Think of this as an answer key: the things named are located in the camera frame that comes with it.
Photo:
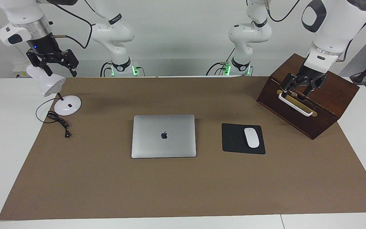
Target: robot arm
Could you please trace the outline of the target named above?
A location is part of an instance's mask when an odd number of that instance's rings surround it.
[[[27,42],[30,46],[26,53],[35,67],[40,67],[48,75],[52,71],[47,63],[58,63],[67,67],[73,76],[78,60],[70,49],[60,50],[45,14],[39,3],[74,5],[78,0],[0,0],[0,8],[5,12],[9,23],[0,29],[0,39],[6,45]]]
[[[307,22],[309,13],[315,14],[314,22]],[[283,81],[283,97],[299,86],[307,86],[303,94],[308,96],[324,84],[327,71],[365,25],[366,0],[313,0],[302,23],[315,39],[298,74],[288,74]]]
[[[247,15],[252,20],[251,23],[234,25],[229,31],[229,38],[235,44],[231,75],[245,75],[253,53],[249,44],[266,42],[272,35],[265,0],[249,0]]]
[[[96,13],[108,21],[106,24],[97,23],[93,26],[93,40],[107,49],[115,73],[133,74],[131,59],[122,44],[134,39],[135,32],[132,26],[122,20],[115,0],[94,0],[91,2]]]

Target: laptop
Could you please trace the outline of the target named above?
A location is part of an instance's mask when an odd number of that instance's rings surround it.
[[[195,157],[194,115],[137,115],[132,158]]]

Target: white table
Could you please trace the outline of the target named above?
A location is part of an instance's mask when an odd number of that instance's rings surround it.
[[[33,79],[0,79],[0,211],[37,137],[42,123],[35,109],[44,101]],[[39,111],[45,116],[51,103]],[[366,169],[366,88],[339,120],[339,124]],[[230,229],[366,229],[366,213],[268,216],[223,216],[148,219],[78,219],[4,221],[0,228],[230,228]]]

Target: computer mouse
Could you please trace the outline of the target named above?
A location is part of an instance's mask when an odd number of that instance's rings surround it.
[[[247,138],[248,146],[251,148],[258,148],[259,138],[257,131],[254,128],[245,128],[245,138]]]

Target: wooden box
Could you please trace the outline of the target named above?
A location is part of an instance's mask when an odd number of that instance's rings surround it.
[[[284,62],[269,77],[257,102],[309,138],[315,139],[340,119],[359,87],[334,73],[327,72],[328,78],[324,86],[314,90],[308,97],[303,95],[306,87],[299,87],[288,95],[305,105],[304,109],[314,112],[314,116],[304,116],[278,98],[279,90],[281,90],[280,84],[286,75],[288,73],[297,74],[303,61],[303,57],[293,54]]]

